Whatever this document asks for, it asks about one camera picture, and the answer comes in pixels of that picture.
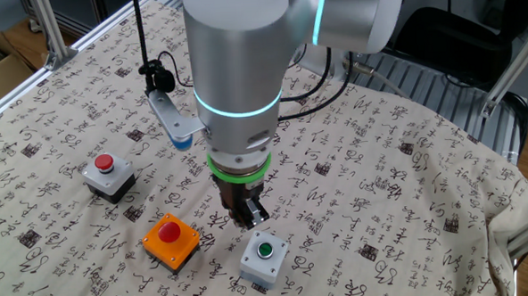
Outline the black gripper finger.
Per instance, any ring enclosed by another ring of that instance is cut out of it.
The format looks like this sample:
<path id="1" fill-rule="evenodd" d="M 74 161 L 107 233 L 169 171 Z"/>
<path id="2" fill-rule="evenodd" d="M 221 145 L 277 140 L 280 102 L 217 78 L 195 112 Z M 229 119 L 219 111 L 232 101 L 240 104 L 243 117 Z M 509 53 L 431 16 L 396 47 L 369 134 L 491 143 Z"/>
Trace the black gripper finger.
<path id="1" fill-rule="evenodd" d="M 268 213 L 258 200 L 247 199 L 245 203 L 245 227 L 250 230 L 264 223 L 269 218 Z"/>
<path id="2" fill-rule="evenodd" d="M 240 227 L 244 230 L 249 230 L 249 221 L 245 218 L 242 218 L 239 214 L 230 214 L 229 217 L 234 221 L 235 226 Z"/>

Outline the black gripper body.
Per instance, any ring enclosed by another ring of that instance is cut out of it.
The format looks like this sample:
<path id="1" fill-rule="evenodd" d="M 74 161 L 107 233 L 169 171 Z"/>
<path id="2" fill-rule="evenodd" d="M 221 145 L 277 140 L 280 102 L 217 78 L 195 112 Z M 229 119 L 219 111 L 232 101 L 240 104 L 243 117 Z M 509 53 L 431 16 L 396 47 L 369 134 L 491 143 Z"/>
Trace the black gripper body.
<path id="1" fill-rule="evenodd" d="M 211 179 L 219 187 L 223 207 L 232 219 L 253 218 L 252 212 L 254 210 L 259 211 L 261 218 L 267 216 L 267 212 L 259 199 L 260 193 L 264 189 L 263 177 L 249 184 L 229 183 L 215 174 L 211 176 Z"/>

